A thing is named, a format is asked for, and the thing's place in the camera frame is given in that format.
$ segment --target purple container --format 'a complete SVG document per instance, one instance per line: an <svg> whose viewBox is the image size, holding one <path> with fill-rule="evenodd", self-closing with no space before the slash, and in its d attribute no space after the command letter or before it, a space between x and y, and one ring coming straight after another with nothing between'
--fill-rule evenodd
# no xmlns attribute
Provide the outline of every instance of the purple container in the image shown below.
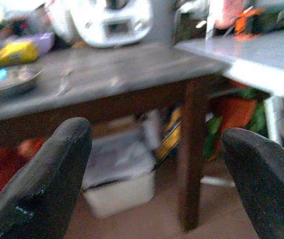
<svg viewBox="0 0 284 239"><path fill-rule="evenodd" d="M22 42L22 41L32 41L39 52L39 56L47 53L51 47L53 46L54 43L54 33L52 32L46 32L42 34L37 34L37 35L30 35L26 37L21 37L17 40L16 42Z"/></svg>

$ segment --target white storage box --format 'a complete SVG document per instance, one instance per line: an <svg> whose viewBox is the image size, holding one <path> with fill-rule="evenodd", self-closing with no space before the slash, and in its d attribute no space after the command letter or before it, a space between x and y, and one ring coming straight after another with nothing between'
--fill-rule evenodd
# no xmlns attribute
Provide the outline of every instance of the white storage box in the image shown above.
<svg viewBox="0 0 284 239"><path fill-rule="evenodd" d="M155 192L155 160L139 129L93 141L84 174L84 196L98 218L149 202Z"/></svg>
<svg viewBox="0 0 284 239"><path fill-rule="evenodd" d="M155 172L130 180L89 188L84 197L94 215L105 218L118 212L148 203L155 193Z"/></svg>

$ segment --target brown floor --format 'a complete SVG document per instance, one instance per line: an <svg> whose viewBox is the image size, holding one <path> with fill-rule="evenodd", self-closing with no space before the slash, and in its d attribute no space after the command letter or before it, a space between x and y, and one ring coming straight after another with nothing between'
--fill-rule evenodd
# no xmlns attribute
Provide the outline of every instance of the brown floor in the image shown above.
<svg viewBox="0 0 284 239"><path fill-rule="evenodd" d="M158 170L157 192L145 205L98 220L80 196L65 239L257 239L235 188L202 185L199 227L184 235L178 222L176 162ZM204 175L231 179L219 160Z"/></svg>

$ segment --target plate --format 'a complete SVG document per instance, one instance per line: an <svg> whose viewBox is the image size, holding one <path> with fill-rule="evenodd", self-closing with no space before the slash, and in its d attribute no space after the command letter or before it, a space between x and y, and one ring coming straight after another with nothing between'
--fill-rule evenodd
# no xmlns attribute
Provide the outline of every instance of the plate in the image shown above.
<svg viewBox="0 0 284 239"><path fill-rule="evenodd" d="M35 87L41 71L27 65L0 69L0 98L16 96Z"/></svg>

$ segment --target kitchen appliance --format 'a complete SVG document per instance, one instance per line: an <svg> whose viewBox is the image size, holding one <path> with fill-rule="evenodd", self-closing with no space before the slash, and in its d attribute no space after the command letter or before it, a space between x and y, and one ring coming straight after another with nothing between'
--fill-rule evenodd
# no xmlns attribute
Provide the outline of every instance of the kitchen appliance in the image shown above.
<svg viewBox="0 0 284 239"><path fill-rule="evenodd" d="M69 7L80 37L95 47L137 42L153 25L150 0L79 0Z"/></svg>
<svg viewBox="0 0 284 239"><path fill-rule="evenodd" d="M69 0L50 0L46 10L55 33L67 43L74 44L81 38L74 26L69 3Z"/></svg>

